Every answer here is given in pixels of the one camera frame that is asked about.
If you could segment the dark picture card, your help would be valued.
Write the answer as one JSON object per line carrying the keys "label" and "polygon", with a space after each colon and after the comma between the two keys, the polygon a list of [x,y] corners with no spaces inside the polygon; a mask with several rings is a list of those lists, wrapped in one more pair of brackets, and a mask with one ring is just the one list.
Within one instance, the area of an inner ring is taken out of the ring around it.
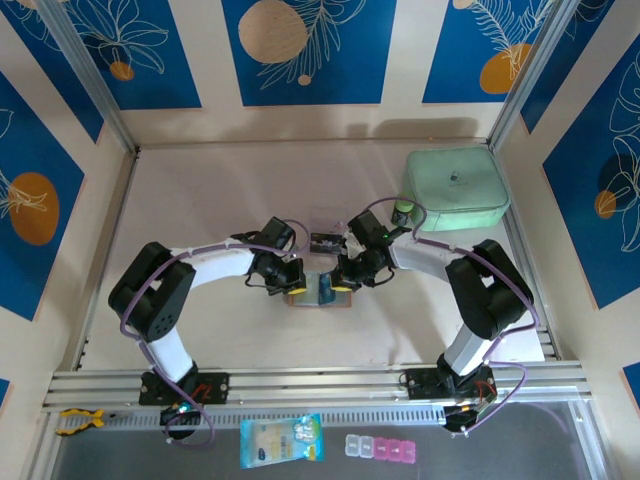
{"label": "dark picture card", "polygon": [[310,252],[320,255],[339,255],[343,237],[338,234],[312,232]]}

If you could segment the green-capped dark bottle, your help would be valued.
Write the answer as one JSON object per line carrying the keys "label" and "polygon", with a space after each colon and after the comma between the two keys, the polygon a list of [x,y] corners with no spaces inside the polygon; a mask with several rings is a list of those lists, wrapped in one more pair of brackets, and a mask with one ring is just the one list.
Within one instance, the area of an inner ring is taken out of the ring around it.
{"label": "green-capped dark bottle", "polygon": [[391,222],[398,227],[406,227],[411,219],[414,204],[405,198],[397,198],[391,215]]}

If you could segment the mint green zip pouch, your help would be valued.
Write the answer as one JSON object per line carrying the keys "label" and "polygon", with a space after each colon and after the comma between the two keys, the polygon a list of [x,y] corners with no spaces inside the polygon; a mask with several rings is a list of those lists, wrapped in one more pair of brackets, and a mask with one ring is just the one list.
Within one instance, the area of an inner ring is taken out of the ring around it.
{"label": "mint green zip pouch", "polygon": [[426,232],[497,225],[511,200],[492,153],[484,146],[414,151],[407,157],[402,193]]}

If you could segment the blue wet wipes packet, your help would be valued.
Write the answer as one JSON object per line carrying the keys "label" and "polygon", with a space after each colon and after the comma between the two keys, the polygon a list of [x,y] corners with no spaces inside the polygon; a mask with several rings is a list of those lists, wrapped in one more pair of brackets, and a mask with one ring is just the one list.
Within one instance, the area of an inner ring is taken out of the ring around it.
{"label": "blue wet wipes packet", "polygon": [[319,414],[241,422],[242,469],[296,460],[323,462],[324,457],[324,432]]}

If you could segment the white and pink pill organizer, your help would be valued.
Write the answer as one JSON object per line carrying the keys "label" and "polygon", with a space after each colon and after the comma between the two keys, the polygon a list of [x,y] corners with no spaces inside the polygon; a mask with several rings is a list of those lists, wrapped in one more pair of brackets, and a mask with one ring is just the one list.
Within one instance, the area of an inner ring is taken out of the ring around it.
{"label": "white and pink pill organizer", "polygon": [[345,455],[352,458],[373,459],[403,464],[416,463],[416,444],[409,440],[347,434]]}

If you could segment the black base electronics module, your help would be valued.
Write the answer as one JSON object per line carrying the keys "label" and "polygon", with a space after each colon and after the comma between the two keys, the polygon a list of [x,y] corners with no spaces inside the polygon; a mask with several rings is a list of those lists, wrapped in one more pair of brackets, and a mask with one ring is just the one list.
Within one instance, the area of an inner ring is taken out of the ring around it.
{"label": "black base electronics module", "polygon": [[484,418],[488,415],[492,404],[493,401],[476,400],[452,406],[445,406],[444,428],[453,436],[467,436],[484,421]]}
{"label": "black base electronics module", "polygon": [[173,404],[160,412],[162,427],[198,426],[200,422],[200,412],[188,402]]}

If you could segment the grey metal shelf panel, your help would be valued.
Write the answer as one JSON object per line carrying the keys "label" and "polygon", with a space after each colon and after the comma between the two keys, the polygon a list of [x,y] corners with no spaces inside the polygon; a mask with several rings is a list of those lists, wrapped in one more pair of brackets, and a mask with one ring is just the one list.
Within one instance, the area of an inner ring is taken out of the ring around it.
{"label": "grey metal shelf panel", "polygon": [[[620,480],[581,401],[513,403],[468,436],[443,426],[324,427],[323,462],[242,469],[240,427],[189,451],[161,430],[101,429],[58,439],[31,480]],[[409,440],[409,465],[345,455],[347,434]]]}

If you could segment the aluminium mounting rail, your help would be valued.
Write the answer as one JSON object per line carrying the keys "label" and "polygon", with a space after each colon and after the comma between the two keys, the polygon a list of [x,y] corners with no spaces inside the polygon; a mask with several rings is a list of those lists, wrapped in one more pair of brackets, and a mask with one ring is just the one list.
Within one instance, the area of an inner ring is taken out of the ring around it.
{"label": "aluminium mounting rail", "polygon": [[[519,386],[513,401],[546,402],[593,398],[592,389],[577,361],[531,362],[525,371],[494,366],[498,398]],[[325,369],[209,369],[204,373],[228,373],[229,408],[340,407],[428,404],[411,400],[404,386],[409,365],[387,367],[336,367]],[[140,371],[56,372],[43,400],[46,411],[71,407],[114,410],[141,409]]]}

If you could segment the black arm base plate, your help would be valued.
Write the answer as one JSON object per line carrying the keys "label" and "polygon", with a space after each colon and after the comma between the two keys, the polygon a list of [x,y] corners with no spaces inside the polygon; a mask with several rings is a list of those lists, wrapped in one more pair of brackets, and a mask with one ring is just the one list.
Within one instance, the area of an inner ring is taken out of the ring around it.
{"label": "black arm base plate", "polygon": [[[202,405],[221,405],[229,393],[228,373],[191,373],[178,383],[179,388],[195,402]],[[178,393],[158,374],[145,372],[141,376],[138,403],[143,406],[168,406],[184,402]]]}
{"label": "black arm base plate", "polygon": [[466,376],[445,368],[413,368],[404,372],[404,386],[411,400],[461,400],[497,397],[493,371],[481,365]]}

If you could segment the aluminium frame post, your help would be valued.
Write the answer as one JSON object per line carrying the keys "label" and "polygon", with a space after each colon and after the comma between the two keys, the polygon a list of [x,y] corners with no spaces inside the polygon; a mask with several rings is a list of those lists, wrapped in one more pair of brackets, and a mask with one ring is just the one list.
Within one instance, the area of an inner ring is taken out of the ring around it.
{"label": "aluminium frame post", "polygon": [[496,153],[504,143],[512,125],[520,117],[520,111],[529,98],[543,69],[555,50],[569,23],[579,0],[554,0],[552,9],[533,43],[523,69],[507,95],[500,114],[487,137],[487,146]]}
{"label": "aluminium frame post", "polygon": [[34,0],[36,9],[75,76],[125,151],[138,152],[120,109],[71,19],[57,0]]}

